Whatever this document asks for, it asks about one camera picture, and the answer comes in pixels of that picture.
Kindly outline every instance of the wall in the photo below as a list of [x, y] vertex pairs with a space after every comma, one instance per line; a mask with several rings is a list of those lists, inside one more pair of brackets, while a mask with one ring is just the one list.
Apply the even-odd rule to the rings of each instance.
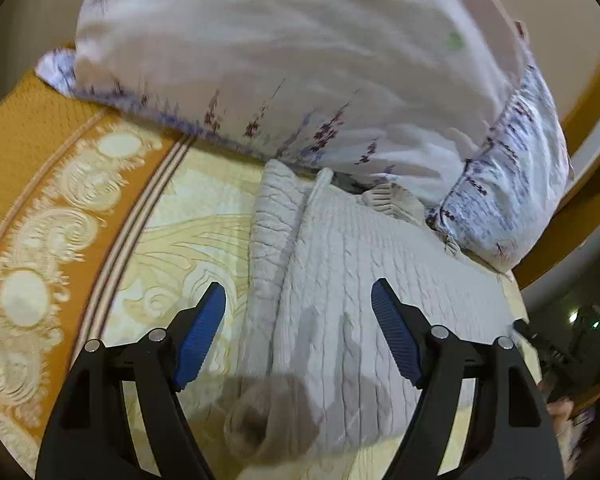
[[5, 0], [0, 7], [0, 100], [47, 50], [73, 41], [82, 0]]
[[500, 0], [525, 22], [534, 55], [561, 117], [575, 106], [600, 62], [600, 7], [595, 0]]

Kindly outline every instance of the white knit blanket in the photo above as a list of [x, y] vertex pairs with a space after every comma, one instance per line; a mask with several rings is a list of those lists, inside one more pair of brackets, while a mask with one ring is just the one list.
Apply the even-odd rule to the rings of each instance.
[[[391, 218], [277, 161], [250, 240], [250, 297], [228, 447], [252, 463], [315, 458], [400, 436], [418, 392], [398, 373], [371, 309], [386, 278], [403, 303], [461, 338], [491, 343], [512, 322], [496, 274], [449, 254], [427, 227]], [[471, 391], [464, 388], [461, 403]]]

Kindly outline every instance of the ornate pattern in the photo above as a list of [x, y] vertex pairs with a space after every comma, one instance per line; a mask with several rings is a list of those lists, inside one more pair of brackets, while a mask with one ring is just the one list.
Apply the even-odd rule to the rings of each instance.
[[31, 472], [37, 446], [19, 424], [44, 422], [48, 354], [64, 339], [59, 313], [71, 298], [64, 267], [83, 262], [107, 225], [128, 184], [121, 172], [162, 147], [158, 133], [122, 120], [96, 132], [78, 140], [43, 181], [0, 252], [0, 436]]
[[[242, 465], [224, 446], [226, 388], [237, 364], [237, 341], [248, 291], [251, 211], [262, 165], [226, 157], [197, 142], [158, 201], [129, 258], [102, 339], [133, 342], [195, 306], [209, 283], [224, 286], [221, 331], [198, 379], [178, 395], [197, 442], [217, 478], [236, 478]], [[125, 389], [130, 428], [143, 468], [158, 474], [134, 388]]]

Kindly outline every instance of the bed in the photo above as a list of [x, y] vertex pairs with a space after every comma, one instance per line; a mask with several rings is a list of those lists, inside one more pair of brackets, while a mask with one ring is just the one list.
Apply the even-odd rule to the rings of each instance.
[[[399, 440], [276, 468], [244, 468], [224, 448], [220, 394], [235, 367], [262, 171], [202, 140], [65, 98], [32, 72], [0, 104], [0, 442], [26, 473], [84, 342], [135, 341], [216, 281], [228, 298], [222, 332], [180, 397], [216, 478], [382, 477]], [[500, 281], [514, 316], [525, 317], [515, 282]], [[539, 380], [535, 352], [524, 354]], [[157, 472], [132, 388], [125, 398], [139, 461]], [[443, 470], [458, 464], [469, 418], [458, 412]], [[4, 447], [0, 470], [20, 478]]]

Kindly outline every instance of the metal bolt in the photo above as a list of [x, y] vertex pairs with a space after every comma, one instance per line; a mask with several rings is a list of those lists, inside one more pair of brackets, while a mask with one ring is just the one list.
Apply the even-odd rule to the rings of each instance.
[[505, 336], [500, 336], [498, 339], [498, 346], [505, 350], [511, 350], [513, 348], [513, 341]]
[[162, 341], [167, 336], [167, 332], [163, 328], [154, 328], [149, 332], [149, 339], [151, 341]]
[[449, 337], [449, 330], [442, 325], [436, 325], [431, 328], [431, 335], [436, 339], [446, 339]]
[[95, 352], [98, 348], [100, 348], [100, 342], [97, 339], [89, 339], [84, 344], [84, 349], [90, 353]]

